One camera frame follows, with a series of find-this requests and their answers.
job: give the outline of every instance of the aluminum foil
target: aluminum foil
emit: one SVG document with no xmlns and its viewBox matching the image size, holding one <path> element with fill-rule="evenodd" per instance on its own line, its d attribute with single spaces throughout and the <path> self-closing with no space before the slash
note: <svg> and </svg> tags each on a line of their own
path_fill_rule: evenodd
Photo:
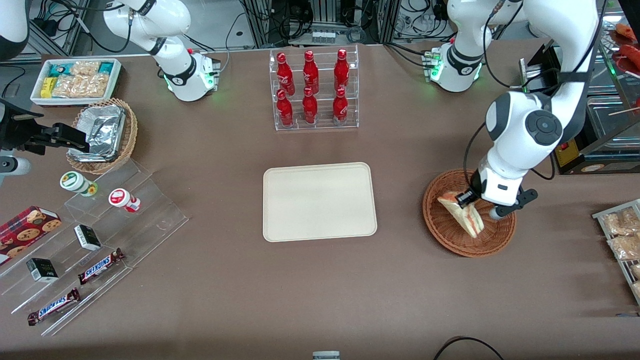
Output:
<svg viewBox="0 0 640 360">
<path fill-rule="evenodd" d="M 80 114 L 76 128 L 87 134 L 89 152 L 69 149 L 68 155 L 80 162 L 116 160 L 126 116 L 126 111 L 117 105 L 85 109 Z"/>
</svg>

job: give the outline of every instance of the yogurt bottle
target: yogurt bottle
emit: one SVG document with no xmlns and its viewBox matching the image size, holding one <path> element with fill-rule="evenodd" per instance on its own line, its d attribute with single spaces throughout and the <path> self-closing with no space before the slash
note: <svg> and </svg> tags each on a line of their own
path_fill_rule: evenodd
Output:
<svg viewBox="0 0 640 360">
<path fill-rule="evenodd" d="M 77 171 L 70 171 L 60 178 L 60 186 L 70 192 L 78 193 L 82 196 L 94 196 L 98 191 L 98 184 L 87 180 Z"/>
<path fill-rule="evenodd" d="M 140 209 L 140 199 L 137 199 L 127 190 L 118 188 L 109 194 L 109 203 L 116 208 L 124 208 L 130 213 Z"/>
</svg>

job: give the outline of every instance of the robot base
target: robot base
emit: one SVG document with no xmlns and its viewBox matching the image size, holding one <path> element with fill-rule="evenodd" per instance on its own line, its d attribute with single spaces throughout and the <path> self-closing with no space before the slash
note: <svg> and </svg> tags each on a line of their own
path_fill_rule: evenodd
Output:
<svg viewBox="0 0 640 360">
<path fill-rule="evenodd" d="M 184 85 L 171 84 L 164 77 L 169 90 L 182 101 L 196 101 L 207 93 L 218 90 L 220 62 L 214 63 L 211 58 L 202 54 L 194 53 L 191 56 L 196 60 L 196 70 Z"/>
<path fill-rule="evenodd" d="M 471 87 L 471 84 L 480 76 L 480 68 L 478 65 L 475 74 L 470 72 L 468 75 L 460 75 L 458 71 L 449 64 L 447 60 L 447 51 L 451 44 L 444 44 L 441 47 L 434 47 L 431 52 L 426 52 L 422 56 L 422 64 L 425 66 L 424 77 L 427 82 L 434 82 L 440 85 L 444 90 L 450 92 L 463 92 Z"/>
</svg>

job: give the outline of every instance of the small black box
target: small black box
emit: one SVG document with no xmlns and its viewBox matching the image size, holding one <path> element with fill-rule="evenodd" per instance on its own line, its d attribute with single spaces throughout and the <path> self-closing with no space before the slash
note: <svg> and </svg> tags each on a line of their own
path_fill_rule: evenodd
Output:
<svg viewBox="0 0 640 360">
<path fill-rule="evenodd" d="M 80 241 L 80 246 L 87 250 L 96 251 L 100 250 L 100 240 L 95 235 L 95 231 L 87 225 L 78 225 L 74 228 L 76 237 Z"/>
<path fill-rule="evenodd" d="M 31 258 L 27 261 L 27 267 L 35 281 L 54 282 L 58 280 L 56 269 L 53 268 L 51 261 L 47 259 Z"/>
</svg>

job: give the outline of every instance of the snickers bar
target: snickers bar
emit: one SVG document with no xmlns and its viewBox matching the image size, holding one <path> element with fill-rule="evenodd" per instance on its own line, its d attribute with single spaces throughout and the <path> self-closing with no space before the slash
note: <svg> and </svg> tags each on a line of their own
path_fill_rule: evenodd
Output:
<svg viewBox="0 0 640 360">
<path fill-rule="evenodd" d="M 96 265 L 91 266 L 87 271 L 78 275 L 80 285 L 88 283 L 92 277 L 98 276 L 122 258 L 124 258 L 124 254 L 122 254 L 120 248 L 117 248 L 114 252 L 110 253 L 109 256 L 100 260 Z"/>
<path fill-rule="evenodd" d="M 68 294 L 61 297 L 60 299 L 52 302 L 51 304 L 43 307 L 40 311 L 34 311 L 29 314 L 27 321 L 29 322 L 29 326 L 34 326 L 35 324 L 41 322 L 47 316 L 55 313 L 56 311 L 60 311 L 63 307 L 71 304 L 72 302 L 80 301 L 80 293 L 77 288 L 73 288 Z"/>
</svg>

